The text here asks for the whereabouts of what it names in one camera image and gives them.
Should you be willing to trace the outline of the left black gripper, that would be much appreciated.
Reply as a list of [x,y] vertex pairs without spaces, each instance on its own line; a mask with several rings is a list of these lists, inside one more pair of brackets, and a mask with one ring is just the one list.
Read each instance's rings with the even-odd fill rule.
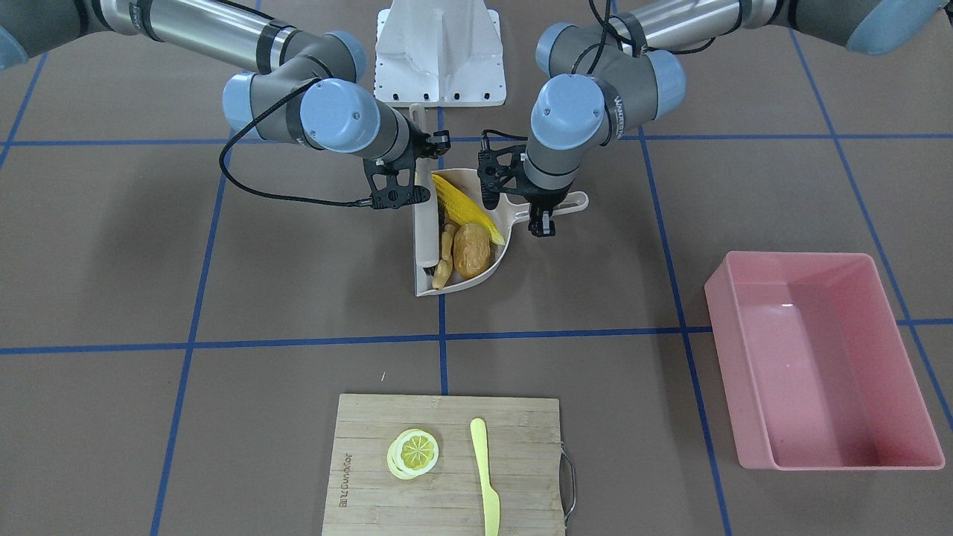
[[530,232],[532,235],[535,237],[554,237],[557,234],[552,216],[554,216],[558,204],[561,204],[568,197],[571,187],[572,184],[569,184],[552,190],[542,188],[531,182],[528,184],[526,200],[530,204]]

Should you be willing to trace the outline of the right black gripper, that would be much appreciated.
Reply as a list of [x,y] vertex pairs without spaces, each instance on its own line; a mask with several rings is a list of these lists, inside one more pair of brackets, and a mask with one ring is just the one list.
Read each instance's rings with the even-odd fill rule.
[[418,159],[439,159],[440,156],[446,155],[449,149],[449,130],[426,133],[419,128],[409,129],[409,154],[413,162]]

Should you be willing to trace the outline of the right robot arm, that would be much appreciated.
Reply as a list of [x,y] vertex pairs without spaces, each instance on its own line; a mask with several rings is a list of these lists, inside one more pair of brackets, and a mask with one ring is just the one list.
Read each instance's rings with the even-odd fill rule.
[[4,1],[2,68],[79,38],[141,35],[238,67],[223,91],[235,131],[389,164],[437,157],[449,133],[423,133],[360,87],[367,60],[344,31],[316,35],[229,1]]

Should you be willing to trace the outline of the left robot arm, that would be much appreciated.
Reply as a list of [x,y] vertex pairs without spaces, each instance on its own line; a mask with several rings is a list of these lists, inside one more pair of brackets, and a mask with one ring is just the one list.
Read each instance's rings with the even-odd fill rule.
[[555,234],[554,213],[592,148],[674,111],[687,88],[681,55],[740,28],[783,26],[878,57],[901,48],[943,1],[657,1],[596,17],[595,27],[555,24],[535,60],[547,81],[518,153],[529,230]]

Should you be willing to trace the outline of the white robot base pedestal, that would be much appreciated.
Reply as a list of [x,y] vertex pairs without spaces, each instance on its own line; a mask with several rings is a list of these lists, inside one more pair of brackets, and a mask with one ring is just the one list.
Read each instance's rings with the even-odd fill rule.
[[374,96],[390,106],[501,106],[500,15],[483,1],[395,1],[378,11]]

